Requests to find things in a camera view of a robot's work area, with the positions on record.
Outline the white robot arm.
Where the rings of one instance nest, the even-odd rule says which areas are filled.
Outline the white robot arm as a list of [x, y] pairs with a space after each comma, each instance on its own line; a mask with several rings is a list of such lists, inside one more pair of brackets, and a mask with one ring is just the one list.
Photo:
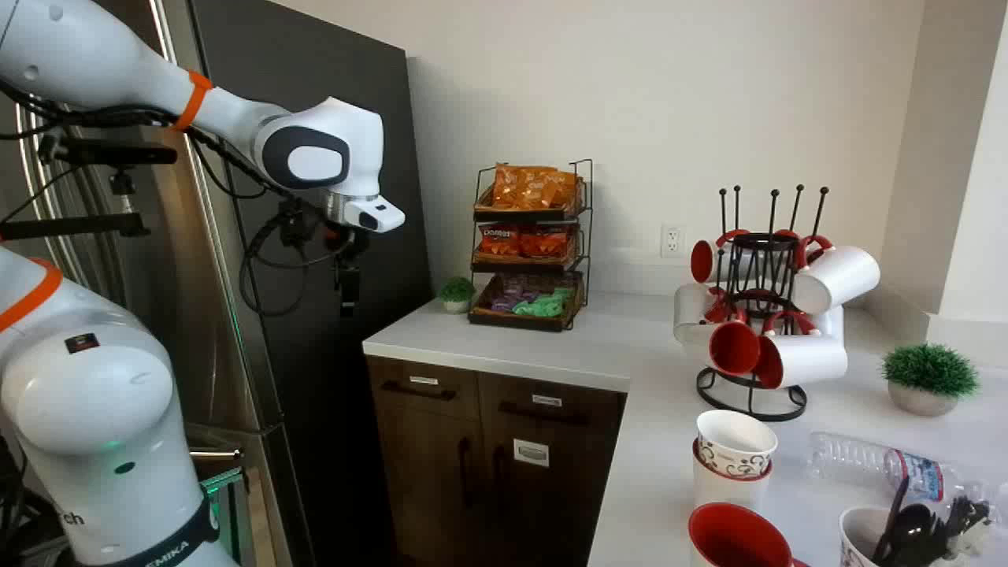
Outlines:
[[[327, 222], [390, 233], [383, 121], [339, 98], [250, 102], [155, 52], [94, 0], [4, 0], [0, 78], [60, 121], [145, 111], [229, 142]], [[222, 545], [162, 339], [56, 266], [0, 252], [4, 409], [80, 567], [239, 567]]]

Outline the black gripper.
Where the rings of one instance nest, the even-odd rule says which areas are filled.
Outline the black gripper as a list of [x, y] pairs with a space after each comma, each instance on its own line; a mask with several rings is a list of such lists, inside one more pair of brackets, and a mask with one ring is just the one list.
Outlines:
[[350, 318], [359, 306], [359, 256], [368, 248], [368, 236], [362, 231], [350, 231], [334, 256], [338, 290], [339, 290], [339, 315]]

